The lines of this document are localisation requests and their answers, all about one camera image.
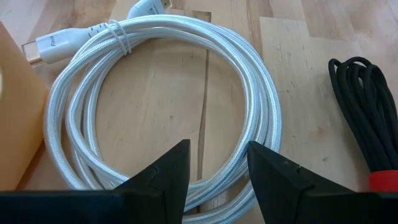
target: coiled black cable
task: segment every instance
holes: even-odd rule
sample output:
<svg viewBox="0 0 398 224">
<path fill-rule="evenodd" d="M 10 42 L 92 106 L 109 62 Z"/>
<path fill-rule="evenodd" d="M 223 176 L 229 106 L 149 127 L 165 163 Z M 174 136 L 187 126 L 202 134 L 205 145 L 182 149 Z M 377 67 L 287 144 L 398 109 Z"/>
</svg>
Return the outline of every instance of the coiled black cable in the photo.
<svg viewBox="0 0 398 224">
<path fill-rule="evenodd" d="M 380 68 L 362 57 L 343 63 L 331 59 L 329 74 L 338 104 L 370 171 L 397 170 L 397 110 Z"/>
</svg>

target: gold connector tip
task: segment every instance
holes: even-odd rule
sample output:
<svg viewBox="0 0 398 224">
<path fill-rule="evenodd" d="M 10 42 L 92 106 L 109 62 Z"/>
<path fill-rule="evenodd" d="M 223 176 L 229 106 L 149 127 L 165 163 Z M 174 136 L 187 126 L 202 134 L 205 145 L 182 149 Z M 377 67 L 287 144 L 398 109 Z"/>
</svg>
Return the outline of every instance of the gold connector tip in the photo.
<svg viewBox="0 0 398 224">
<path fill-rule="evenodd" d="M 24 53 L 26 60 L 31 65 L 42 61 L 36 42 L 30 42 L 22 45 L 22 52 Z"/>
</svg>

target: wooden table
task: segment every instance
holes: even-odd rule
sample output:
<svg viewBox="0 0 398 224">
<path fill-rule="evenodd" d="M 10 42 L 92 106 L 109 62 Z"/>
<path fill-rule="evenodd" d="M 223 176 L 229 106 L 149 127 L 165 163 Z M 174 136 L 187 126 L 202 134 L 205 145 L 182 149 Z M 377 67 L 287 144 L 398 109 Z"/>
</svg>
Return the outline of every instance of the wooden table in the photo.
<svg viewBox="0 0 398 224">
<path fill-rule="evenodd" d="M 66 27 L 122 20 L 136 0 L 0 0 L 0 20 L 17 44 Z M 360 55 L 379 65 L 398 97 L 396 0 L 174 0 L 170 13 L 229 27 L 263 57 L 282 107 L 281 153 L 353 190 L 368 168 L 336 103 L 331 58 Z M 67 62 L 37 67 L 50 86 Z M 244 100 L 238 76 L 218 56 L 174 40 L 152 40 L 112 69 L 102 87 L 97 135 L 105 161 L 134 175 L 183 138 L 191 180 L 207 178 L 231 154 Z M 200 207 L 230 200 L 245 180 Z M 44 146 L 20 189 L 65 189 Z M 236 223 L 263 223 L 258 205 Z"/>
</svg>

